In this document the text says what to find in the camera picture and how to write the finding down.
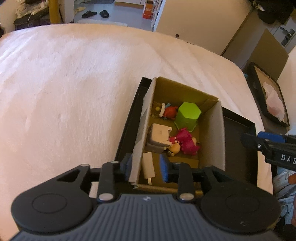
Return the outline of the pink monster figurine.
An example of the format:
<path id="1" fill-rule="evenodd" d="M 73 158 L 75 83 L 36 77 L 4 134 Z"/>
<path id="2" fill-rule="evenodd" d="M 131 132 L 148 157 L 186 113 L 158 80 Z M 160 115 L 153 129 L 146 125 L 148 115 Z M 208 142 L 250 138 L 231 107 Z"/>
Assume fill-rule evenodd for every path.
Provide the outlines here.
<path id="1" fill-rule="evenodd" d="M 196 138 L 193 137 L 191 133 L 187 131 L 186 128 L 178 130 L 175 136 L 171 136 L 169 138 L 169 141 L 171 142 L 171 144 L 178 141 L 181 146 L 180 152 L 182 152 L 184 155 L 195 156 L 198 150 L 200 149 L 200 146 L 197 143 Z"/>

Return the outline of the white wall charger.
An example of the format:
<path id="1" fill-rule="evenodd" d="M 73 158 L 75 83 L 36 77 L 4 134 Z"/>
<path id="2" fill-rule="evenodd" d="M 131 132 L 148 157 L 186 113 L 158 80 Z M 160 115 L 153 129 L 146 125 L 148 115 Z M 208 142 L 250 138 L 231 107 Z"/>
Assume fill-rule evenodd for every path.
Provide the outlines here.
<path id="1" fill-rule="evenodd" d="M 147 180 L 148 185 L 152 185 L 152 178 L 155 177 L 154 164 L 152 152 L 143 153 L 142 156 L 142 171 L 144 178 Z"/>

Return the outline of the brown cardboard box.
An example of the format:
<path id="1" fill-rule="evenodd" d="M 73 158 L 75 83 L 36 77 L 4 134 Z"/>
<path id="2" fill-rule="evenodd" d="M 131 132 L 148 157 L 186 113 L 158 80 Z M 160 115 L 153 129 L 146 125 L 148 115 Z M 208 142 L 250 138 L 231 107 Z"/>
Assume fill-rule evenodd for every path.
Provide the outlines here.
<path id="1" fill-rule="evenodd" d="M 221 102 L 215 96 L 159 77 L 152 80 L 144 96 L 137 137 L 132 152 L 132 170 L 129 176 L 131 184 L 139 183 L 143 153 L 150 151 L 156 175 L 152 180 L 152 185 L 157 187 L 166 186 L 161 179 L 159 165 L 161 148 L 159 145 L 148 147 L 147 140 L 152 125 L 155 123 L 169 127 L 169 130 L 166 132 L 168 135 L 176 134 L 178 128 L 172 120 L 152 117 L 152 104 L 154 101 L 170 103 L 176 106 L 181 106 L 185 102 L 194 103 L 201 109 L 201 115 L 196 121 L 194 130 L 191 132 L 191 135 L 201 144 L 201 149 L 192 157 L 178 153 L 170 158 L 171 162 L 184 162 L 192 168 L 203 168 L 211 165 L 225 170 L 225 131 Z"/>

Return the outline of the green plastic hexagonal cup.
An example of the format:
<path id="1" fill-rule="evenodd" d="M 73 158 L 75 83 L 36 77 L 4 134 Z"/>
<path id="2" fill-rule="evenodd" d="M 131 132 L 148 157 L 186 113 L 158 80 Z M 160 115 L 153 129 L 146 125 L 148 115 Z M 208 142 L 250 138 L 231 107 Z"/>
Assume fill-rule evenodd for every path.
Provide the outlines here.
<path id="1" fill-rule="evenodd" d="M 188 132 L 192 132 L 201 113 L 201 109 L 195 103 L 183 102 L 174 120 L 177 129 L 186 128 Z"/>

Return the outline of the blue smurf beer mug figurine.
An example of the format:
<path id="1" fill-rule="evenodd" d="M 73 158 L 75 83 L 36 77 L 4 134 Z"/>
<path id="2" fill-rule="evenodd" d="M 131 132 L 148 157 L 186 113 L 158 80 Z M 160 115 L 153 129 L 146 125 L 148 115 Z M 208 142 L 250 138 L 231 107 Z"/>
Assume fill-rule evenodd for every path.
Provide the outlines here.
<path id="1" fill-rule="evenodd" d="M 177 116 L 178 109 L 178 106 L 154 101 L 152 104 L 151 115 L 153 118 L 163 118 L 165 120 L 174 121 Z"/>

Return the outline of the white crumpled tissue paper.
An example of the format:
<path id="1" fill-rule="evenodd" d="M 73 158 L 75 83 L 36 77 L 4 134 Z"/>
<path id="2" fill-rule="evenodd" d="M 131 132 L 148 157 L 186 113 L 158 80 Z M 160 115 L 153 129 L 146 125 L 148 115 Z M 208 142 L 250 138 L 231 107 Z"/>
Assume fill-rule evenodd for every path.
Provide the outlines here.
<path id="1" fill-rule="evenodd" d="M 284 121 L 285 110 L 283 107 L 283 103 L 278 96 L 278 93 L 272 85 L 266 82 L 263 83 L 262 87 L 265 91 L 267 111 L 275 116 L 279 121 Z"/>

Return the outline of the black shallow tray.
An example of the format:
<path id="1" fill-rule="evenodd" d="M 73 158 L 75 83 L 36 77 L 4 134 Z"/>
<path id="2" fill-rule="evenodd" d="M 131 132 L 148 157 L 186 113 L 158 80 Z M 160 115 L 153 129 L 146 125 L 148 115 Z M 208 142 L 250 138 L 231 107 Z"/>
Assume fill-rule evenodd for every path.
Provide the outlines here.
<path id="1" fill-rule="evenodd" d="M 142 78 L 132 107 L 123 130 L 123 134 L 116 153 L 116 160 L 120 161 L 125 154 L 132 154 L 135 145 L 144 96 L 153 79 Z M 241 144 L 240 138 L 244 133 L 255 134 L 255 125 L 248 119 L 222 106 L 225 131 L 225 172 L 232 178 L 257 183 L 257 152 L 249 150 Z M 141 169 L 139 184 L 145 184 Z"/>

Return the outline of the black tray with tissue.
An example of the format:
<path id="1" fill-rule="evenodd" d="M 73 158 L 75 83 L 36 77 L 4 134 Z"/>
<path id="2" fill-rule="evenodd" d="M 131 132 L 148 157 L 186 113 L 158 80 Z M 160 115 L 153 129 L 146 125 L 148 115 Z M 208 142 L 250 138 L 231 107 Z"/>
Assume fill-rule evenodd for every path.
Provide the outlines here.
<path id="1" fill-rule="evenodd" d="M 276 124 L 290 126 L 280 86 L 258 65 L 250 63 L 246 69 L 247 83 L 262 114 Z"/>

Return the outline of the black slipper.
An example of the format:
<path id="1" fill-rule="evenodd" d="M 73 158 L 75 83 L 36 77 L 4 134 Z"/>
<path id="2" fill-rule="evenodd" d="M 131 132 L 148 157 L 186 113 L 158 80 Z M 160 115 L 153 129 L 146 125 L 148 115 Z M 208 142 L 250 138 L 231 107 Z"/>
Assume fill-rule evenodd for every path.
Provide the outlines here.
<path id="1" fill-rule="evenodd" d="M 107 10 L 102 10 L 99 14 L 102 18 L 109 18 L 109 13 Z"/>
<path id="2" fill-rule="evenodd" d="M 82 15 L 82 18 L 83 18 L 83 19 L 86 19 L 86 18 L 89 18 L 89 17 L 95 16 L 95 15 L 97 15 L 97 12 L 96 12 L 96 11 L 87 11 L 87 12 L 85 12 L 85 13 Z"/>

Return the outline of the orange cardboard box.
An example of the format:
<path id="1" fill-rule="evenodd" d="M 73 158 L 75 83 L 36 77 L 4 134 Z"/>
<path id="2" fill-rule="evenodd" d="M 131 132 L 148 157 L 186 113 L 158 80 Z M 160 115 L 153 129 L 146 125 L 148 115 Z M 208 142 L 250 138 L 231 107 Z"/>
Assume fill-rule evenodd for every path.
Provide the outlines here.
<path id="1" fill-rule="evenodd" d="M 144 19 L 151 19 L 153 8 L 154 8 L 154 1 L 146 1 L 144 3 L 142 17 Z"/>

